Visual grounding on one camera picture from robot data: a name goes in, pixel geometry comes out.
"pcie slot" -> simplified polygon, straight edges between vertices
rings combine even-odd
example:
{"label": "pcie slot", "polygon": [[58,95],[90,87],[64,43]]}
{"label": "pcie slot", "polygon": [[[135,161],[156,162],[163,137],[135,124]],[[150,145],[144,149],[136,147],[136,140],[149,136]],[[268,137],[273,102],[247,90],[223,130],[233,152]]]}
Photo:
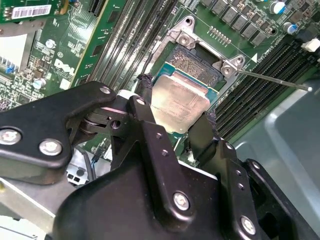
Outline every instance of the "pcie slot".
{"label": "pcie slot", "polygon": [[[296,59],[293,63],[290,64],[289,68],[287,68],[286,71],[282,71],[279,75],[277,75],[277,77],[286,79],[288,82],[295,82],[296,80],[298,80],[301,76],[303,76],[305,72],[308,71],[309,67],[311,66],[309,62],[301,62],[301,60],[301,58]],[[268,87],[260,94],[260,96],[263,97],[257,97],[255,101],[251,103],[251,109],[243,109],[239,113],[239,116],[242,117],[236,119],[233,124],[229,124],[228,126],[225,126],[223,128],[220,134],[224,136],[225,139],[230,139],[241,128],[252,121],[261,110],[264,110],[272,101],[274,101],[287,89],[287,87],[278,85],[276,83],[268,82],[266,85]]]}
{"label": "pcie slot", "polygon": [[106,0],[91,0],[88,12],[93,13],[94,16],[98,17],[105,2]]}
{"label": "pcie slot", "polygon": [[[279,69],[285,65],[285,63],[293,58],[294,56],[292,53],[286,52],[285,55],[280,59],[280,62],[273,61],[272,63],[269,63],[270,61],[268,61],[268,65],[265,65],[267,70],[262,71],[262,74],[275,77],[275,73],[277,73]],[[233,116],[237,114],[237,112],[239,112],[244,105],[251,104],[251,99],[259,92],[262,85],[266,83],[266,81],[257,79],[255,77],[248,77],[244,81],[246,81],[249,86],[246,88],[246,90],[240,92],[238,97],[232,104],[230,104],[231,106],[227,110],[229,113],[232,113]],[[217,120],[220,123],[219,128],[224,127],[228,123],[228,119],[230,120],[232,118],[228,114],[225,114],[227,111],[223,111],[223,114],[219,114],[219,116],[217,116]]]}

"motherboard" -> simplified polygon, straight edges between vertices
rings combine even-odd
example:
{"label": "motherboard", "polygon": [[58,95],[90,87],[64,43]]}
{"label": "motherboard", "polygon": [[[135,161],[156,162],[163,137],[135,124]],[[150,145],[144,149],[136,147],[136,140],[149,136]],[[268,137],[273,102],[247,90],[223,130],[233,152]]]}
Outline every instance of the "motherboard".
{"label": "motherboard", "polygon": [[[156,99],[180,86],[168,95],[177,106],[193,87],[198,105],[179,115],[188,124],[178,127],[173,107],[166,130],[177,156],[196,166],[184,152],[201,111],[237,140],[295,90],[239,71],[302,84],[318,69],[319,22],[315,0],[0,0],[0,111],[89,81],[134,91],[150,74]],[[170,114],[164,105],[151,108]],[[98,135],[83,148],[111,161],[110,146]]]}

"screw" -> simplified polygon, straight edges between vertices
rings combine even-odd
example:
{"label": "screw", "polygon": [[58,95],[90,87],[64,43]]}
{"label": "screw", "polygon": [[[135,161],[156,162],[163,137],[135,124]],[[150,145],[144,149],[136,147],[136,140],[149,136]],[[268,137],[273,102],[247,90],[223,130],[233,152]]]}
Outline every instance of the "screw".
{"label": "screw", "polygon": [[111,91],[108,87],[104,86],[100,88],[100,91],[103,92],[104,94],[110,94]]}
{"label": "screw", "polygon": [[162,138],[162,134],[161,134],[160,132],[157,132],[155,137],[156,137],[157,139],[161,139],[161,138]]}
{"label": "screw", "polygon": [[234,149],[234,148],[232,147],[232,145],[231,145],[230,143],[228,143],[228,142],[226,142],[225,145],[226,145],[226,147],[227,147],[228,149],[231,149],[231,150]]}
{"label": "screw", "polygon": [[256,169],[260,169],[260,166],[259,166],[255,161],[252,162],[252,165],[253,165]]}
{"label": "screw", "polygon": [[142,98],[138,98],[136,101],[141,105],[145,105],[146,104],[145,101]]}
{"label": "screw", "polygon": [[180,43],[182,44],[182,45],[188,45],[188,43],[189,43],[189,39],[186,37],[186,36],[182,36],[181,38],[180,38]]}
{"label": "screw", "polygon": [[244,60],[242,59],[242,57],[239,57],[239,58],[236,59],[236,63],[237,63],[237,64],[242,64],[243,61],[244,61]]}
{"label": "screw", "polygon": [[0,144],[13,145],[21,140],[21,134],[13,129],[0,130]]}
{"label": "screw", "polygon": [[56,156],[62,152],[61,144],[55,139],[44,140],[39,145],[39,150],[44,155]]}
{"label": "screw", "polygon": [[166,157],[169,155],[168,151],[163,149],[162,152],[161,152],[162,156]]}
{"label": "screw", "polygon": [[241,224],[244,228],[244,230],[251,235],[255,235],[256,234],[256,228],[254,226],[254,224],[252,223],[252,221],[247,218],[246,216],[242,216],[241,217]]}
{"label": "screw", "polygon": [[230,68],[226,67],[223,72],[225,75],[228,75],[230,73]]}
{"label": "screw", "polygon": [[182,211],[186,211],[189,209],[189,201],[187,197],[181,192],[176,192],[173,195],[174,204],[178,207],[178,209]]}

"integrated circuit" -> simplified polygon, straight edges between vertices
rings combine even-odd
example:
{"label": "integrated circuit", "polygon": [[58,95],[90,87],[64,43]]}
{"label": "integrated circuit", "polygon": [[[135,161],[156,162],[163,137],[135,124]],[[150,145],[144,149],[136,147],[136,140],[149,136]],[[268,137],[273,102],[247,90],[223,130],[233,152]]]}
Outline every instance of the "integrated circuit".
{"label": "integrated circuit", "polygon": [[229,24],[236,17],[237,13],[238,12],[234,7],[230,7],[222,17],[222,20]]}
{"label": "integrated circuit", "polygon": [[255,46],[259,46],[265,39],[266,39],[266,35],[259,31],[259,33],[251,40],[251,43]]}
{"label": "integrated circuit", "polygon": [[217,95],[213,88],[166,62],[153,82],[151,110],[156,123],[168,133],[184,134]]}
{"label": "integrated circuit", "polygon": [[211,11],[215,14],[219,15],[227,6],[227,2],[225,0],[218,0],[213,7],[211,8]]}
{"label": "integrated circuit", "polygon": [[269,22],[264,22],[261,26],[260,26],[260,29],[262,31],[266,30],[268,27],[270,26],[270,23]]}
{"label": "integrated circuit", "polygon": [[241,0],[233,0],[232,6],[237,7]]}
{"label": "integrated circuit", "polygon": [[249,39],[256,30],[257,30],[257,27],[252,23],[250,23],[245,27],[244,31],[242,32],[242,35]]}
{"label": "integrated circuit", "polygon": [[304,12],[305,10],[308,9],[309,6],[310,6],[310,4],[307,3],[307,2],[305,2],[305,3],[300,7],[300,10],[301,10],[302,12]]}
{"label": "integrated circuit", "polygon": [[22,105],[23,105],[23,104],[29,103],[29,102],[30,102],[30,99],[27,98],[25,95],[20,94],[19,97],[18,97],[18,99],[17,99],[17,102],[18,102],[19,104],[22,104]]}
{"label": "integrated circuit", "polygon": [[255,22],[257,22],[257,20],[258,20],[259,18],[261,18],[261,15],[256,12],[256,13],[254,14],[254,16],[251,18],[251,21],[252,21],[253,23],[255,23]]}
{"label": "integrated circuit", "polygon": [[244,7],[244,9],[242,10],[242,14],[243,14],[243,15],[247,15],[247,13],[250,12],[251,10],[252,10],[252,7],[246,5],[246,6]]}
{"label": "integrated circuit", "polygon": [[201,3],[206,7],[209,7],[213,0],[201,0]]}
{"label": "integrated circuit", "polygon": [[301,21],[303,17],[303,14],[301,11],[296,11],[291,17],[290,17],[290,21],[294,24],[298,23],[299,21]]}
{"label": "integrated circuit", "polygon": [[239,15],[231,27],[237,31],[240,31],[246,25],[247,21],[248,19],[246,19],[243,15]]}

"electrolytic capacitor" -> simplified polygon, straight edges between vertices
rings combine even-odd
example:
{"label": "electrolytic capacitor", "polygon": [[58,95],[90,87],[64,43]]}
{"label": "electrolytic capacitor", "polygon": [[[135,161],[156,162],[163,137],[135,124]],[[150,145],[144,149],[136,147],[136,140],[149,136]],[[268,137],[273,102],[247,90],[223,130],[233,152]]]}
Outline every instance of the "electrolytic capacitor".
{"label": "electrolytic capacitor", "polygon": [[32,83],[32,86],[35,89],[40,90],[41,88],[43,88],[45,85],[47,84],[46,80],[44,78],[38,78],[36,80],[34,80],[34,82]]}
{"label": "electrolytic capacitor", "polygon": [[291,23],[291,22],[286,22],[285,24],[283,24],[282,29],[287,34],[292,35],[298,30],[298,26],[293,24],[293,23]]}
{"label": "electrolytic capacitor", "polygon": [[269,6],[271,14],[282,14],[286,9],[286,4],[283,1],[273,1]]}

